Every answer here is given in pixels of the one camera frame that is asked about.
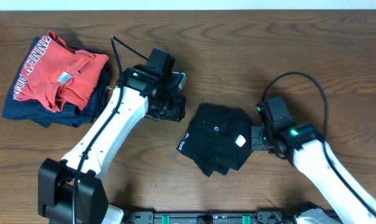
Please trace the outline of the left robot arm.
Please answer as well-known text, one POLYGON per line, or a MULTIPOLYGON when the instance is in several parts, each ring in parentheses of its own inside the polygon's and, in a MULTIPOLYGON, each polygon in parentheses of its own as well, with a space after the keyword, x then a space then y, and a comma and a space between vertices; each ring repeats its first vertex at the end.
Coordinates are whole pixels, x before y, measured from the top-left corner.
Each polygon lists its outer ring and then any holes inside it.
POLYGON ((38 214, 51 223, 122 223, 124 211, 108 201, 103 183, 131 130, 143 118, 180 122, 186 75, 176 60, 153 49, 146 63, 120 72, 110 102, 84 137, 59 161, 38 170, 38 214))

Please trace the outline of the black t-shirt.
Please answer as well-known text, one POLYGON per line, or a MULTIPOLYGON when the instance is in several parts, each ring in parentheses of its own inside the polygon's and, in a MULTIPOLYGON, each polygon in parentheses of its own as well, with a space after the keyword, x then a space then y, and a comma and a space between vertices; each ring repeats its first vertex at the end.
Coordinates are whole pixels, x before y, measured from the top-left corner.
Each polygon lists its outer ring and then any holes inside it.
POLYGON ((207 177, 214 172, 227 175, 230 169, 239 170, 252 154, 253 125, 242 109, 203 103, 176 150, 207 177))

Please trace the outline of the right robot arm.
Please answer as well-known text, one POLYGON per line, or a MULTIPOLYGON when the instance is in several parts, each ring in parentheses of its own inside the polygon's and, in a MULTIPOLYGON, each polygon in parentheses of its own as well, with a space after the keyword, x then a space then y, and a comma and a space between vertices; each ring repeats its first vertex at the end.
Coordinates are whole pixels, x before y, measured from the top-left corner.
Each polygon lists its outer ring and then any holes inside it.
POLYGON ((311 123, 298 124, 281 97, 256 106, 261 124, 251 129, 251 148, 266 151, 305 175, 342 223, 376 223, 376 199, 342 165, 311 123))

